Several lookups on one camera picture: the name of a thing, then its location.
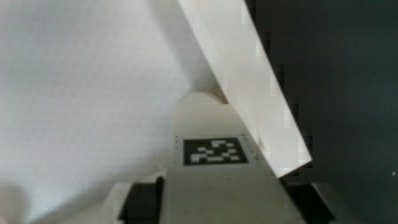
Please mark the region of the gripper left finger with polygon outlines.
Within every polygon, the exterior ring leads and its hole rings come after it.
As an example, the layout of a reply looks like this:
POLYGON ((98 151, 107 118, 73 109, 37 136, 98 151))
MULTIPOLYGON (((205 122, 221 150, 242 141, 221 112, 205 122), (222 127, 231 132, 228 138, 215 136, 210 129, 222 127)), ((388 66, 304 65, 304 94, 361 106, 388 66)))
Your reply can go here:
POLYGON ((160 224, 165 178, 135 183, 123 203, 117 221, 121 224, 160 224))

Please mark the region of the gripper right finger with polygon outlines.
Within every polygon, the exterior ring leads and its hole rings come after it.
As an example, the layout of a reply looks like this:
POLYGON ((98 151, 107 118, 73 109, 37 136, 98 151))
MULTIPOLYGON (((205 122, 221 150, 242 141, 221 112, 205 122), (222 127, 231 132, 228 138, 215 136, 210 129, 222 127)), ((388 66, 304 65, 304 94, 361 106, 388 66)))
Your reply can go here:
POLYGON ((348 224, 350 213, 332 186, 316 182, 288 182, 284 188, 306 224, 348 224))

